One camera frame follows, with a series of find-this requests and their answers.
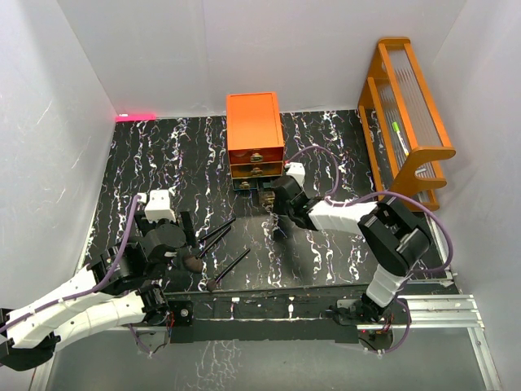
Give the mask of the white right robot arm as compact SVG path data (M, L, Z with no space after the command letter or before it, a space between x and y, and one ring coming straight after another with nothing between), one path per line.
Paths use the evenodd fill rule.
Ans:
M273 211L289 217L299 228L310 231L342 231L366 240L378 263L373 279L361 299L339 315L362 322L381 323L392 313L392 301L414 264L431 247L431 234L395 196L379 201L333 203L308 197L289 175L277 178Z

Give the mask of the thin black makeup brush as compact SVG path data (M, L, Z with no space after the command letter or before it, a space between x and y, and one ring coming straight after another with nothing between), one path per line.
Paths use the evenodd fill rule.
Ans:
M220 226L217 226L216 228L212 229L208 233L204 234L203 236L196 239L197 244L202 244L210 240L216 235L219 235L220 233L223 233L226 229L228 229L234 222L236 221L236 217L232 217L229 220L223 222Z

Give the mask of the small black makeup brush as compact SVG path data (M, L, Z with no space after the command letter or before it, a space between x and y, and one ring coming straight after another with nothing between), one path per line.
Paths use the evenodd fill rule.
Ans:
M221 281L251 252L250 248L245 249L240 253L228 266L225 267L217 276L210 279L206 284L208 292L214 292Z

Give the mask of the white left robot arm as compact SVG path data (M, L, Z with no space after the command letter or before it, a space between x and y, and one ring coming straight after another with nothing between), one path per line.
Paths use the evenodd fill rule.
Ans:
M187 211L177 222L134 217L138 235L107 248L69 281L19 310L1 310L1 364L27 371L80 339L134 323L157 326L169 304L156 284L177 252L195 243Z

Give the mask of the large fluffy powder brush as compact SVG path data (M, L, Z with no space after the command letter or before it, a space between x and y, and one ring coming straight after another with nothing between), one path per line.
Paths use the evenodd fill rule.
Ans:
M185 266L185 268L195 274L201 274L203 272L204 268L204 260L203 258L206 256L206 254L224 237L226 236L231 230L231 227L228 226L224 230L220 231L213 239L210 240L208 244L204 246L204 248L197 253L194 254L186 254L182 258L182 263Z

